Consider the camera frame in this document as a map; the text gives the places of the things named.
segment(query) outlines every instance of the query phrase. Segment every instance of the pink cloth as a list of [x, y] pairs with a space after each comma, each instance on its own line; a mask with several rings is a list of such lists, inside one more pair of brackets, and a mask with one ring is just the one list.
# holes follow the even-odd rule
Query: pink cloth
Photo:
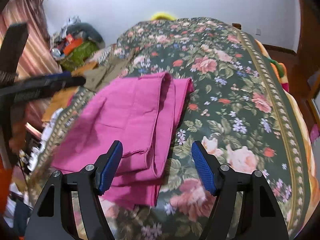
[[282, 88], [289, 93], [289, 83], [281, 83]]
[[172, 133], [189, 92], [190, 79], [173, 80], [167, 72], [114, 80], [83, 110], [52, 166], [79, 171], [119, 140], [122, 159], [104, 198], [130, 209], [156, 205]]
[[319, 127], [315, 124], [312, 127], [312, 130], [310, 132], [310, 141], [311, 143], [314, 143], [320, 136], [320, 130]]

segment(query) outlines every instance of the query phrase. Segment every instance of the curtain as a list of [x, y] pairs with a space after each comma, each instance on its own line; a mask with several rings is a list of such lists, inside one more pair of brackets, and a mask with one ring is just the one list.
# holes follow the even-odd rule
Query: curtain
[[[10, 24], [27, 22], [29, 37], [19, 60], [19, 79], [36, 75], [61, 72], [49, 51], [49, 34], [41, 0], [10, 0], [0, 15], [0, 44]], [[26, 118], [34, 127], [40, 128], [41, 117], [49, 104], [42, 99], [30, 102], [26, 107]]]

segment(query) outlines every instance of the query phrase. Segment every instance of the wooden door frame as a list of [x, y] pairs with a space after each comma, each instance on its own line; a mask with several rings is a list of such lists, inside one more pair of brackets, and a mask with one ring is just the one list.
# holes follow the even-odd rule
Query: wooden door frame
[[314, 102], [314, 98], [317, 96], [319, 92], [320, 92], [320, 74], [318, 75], [315, 84], [312, 86], [311, 91], [307, 98], [307, 101], [309, 103], [313, 116], [315, 117], [317, 125], [320, 128], [320, 109], [317, 109]]

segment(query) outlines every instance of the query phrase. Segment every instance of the orange object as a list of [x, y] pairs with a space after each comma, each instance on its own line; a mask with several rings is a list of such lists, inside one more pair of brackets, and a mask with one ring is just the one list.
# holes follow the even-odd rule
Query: orange object
[[75, 41], [75, 39], [72, 37], [71, 34], [68, 34], [68, 35], [66, 36], [66, 39], [67, 39], [67, 41], [68, 41], [69, 43], [73, 43], [73, 42]]
[[76, 47], [80, 46], [83, 43], [83, 40], [76, 39], [74, 42], [70, 43], [68, 46], [66, 46], [63, 50], [63, 53], [67, 56], [69, 55]]
[[283, 63], [279, 63], [279, 64], [282, 66], [282, 68], [284, 70], [284, 75], [286, 76], [287, 75], [287, 68], [285, 67], [285, 65]]
[[[96, 61], [90, 62], [72, 71], [71, 75], [81, 76], [84, 72], [94, 69], [97, 66], [97, 64], [98, 63]], [[71, 87], [71, 88], [62, 89], [56, 92], [51, 98], [51, 102], [42, 116], [42, 122], [49, 122], [54, 111], [56, 111], [60, 107], [66, 108], [68, 105], [69, 99], [74, 95], [77, 89], [78, 89], [77, 87]]]
[[12, 169], [4, 169], [2, 159], [0, 157], [0, 214], [5, 211], [7, 204], [7, 196], [9, 195], [9, 185], [11, 183]]
[[279, 82], [281, 83], [281, 79], [280, 79], [280, 76], [279, 76], [277, 67], [276, 67], [274, 64], [272, 64], [272, 63], [270, 63], [270, 65], [271, 65], [271, 67], [273, 68], [273, 71], [274, 71], [274, 73], [276, 74], [277, 79], [278, 79]]

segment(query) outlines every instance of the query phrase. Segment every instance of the floral bedspread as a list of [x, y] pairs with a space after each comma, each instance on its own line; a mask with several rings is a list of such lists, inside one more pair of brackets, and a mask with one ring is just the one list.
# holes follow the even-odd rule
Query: floral bedspread
[[[115, 238], [199, 238], [215, 201], [201, 185], [191, 157], [192, 142], [200, 140], [234, 170], [262, 171], [293, 239], [310, 201], [306, 153], [288, 98], [254, 39], [215, 19], [179, 19], [135, 25], [118, 39], [113, 53], [125, 57], [132, 48], [136, 56], [123, 75], [168, 71], [174, 78], [191, 77], [195, 92], [173, 137], [157, 206], [128, 211], [101, 199]], [[80, 88], [60, 114], [30, 178], [33, 201], [50, 175], [55, 148], [93, 95]], [[241, 199], [239, 193], [229, 238], [236, 231]], [[85, 239], [76, 193], [73, 200]]]

